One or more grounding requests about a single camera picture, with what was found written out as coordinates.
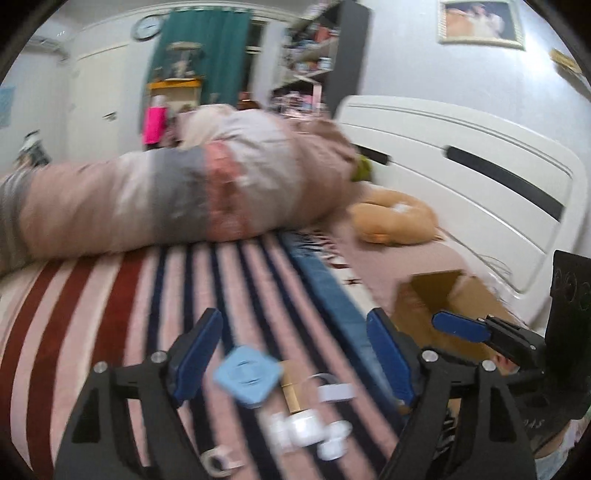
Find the person right hand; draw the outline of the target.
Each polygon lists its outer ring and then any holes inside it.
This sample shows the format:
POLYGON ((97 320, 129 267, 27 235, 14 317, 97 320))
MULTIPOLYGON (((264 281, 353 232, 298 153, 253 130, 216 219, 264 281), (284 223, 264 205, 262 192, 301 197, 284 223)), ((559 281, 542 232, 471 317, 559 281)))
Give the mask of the person right hand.
POLYGON ((564 442, 565 436, 570 429, 570 424, 567 424, 559 433, 557 433, 551 439, 548 439, 543 444, 538 446, 534 451, 534 458, 540 459, 545 458, 555 451, 557 451, 564 442))

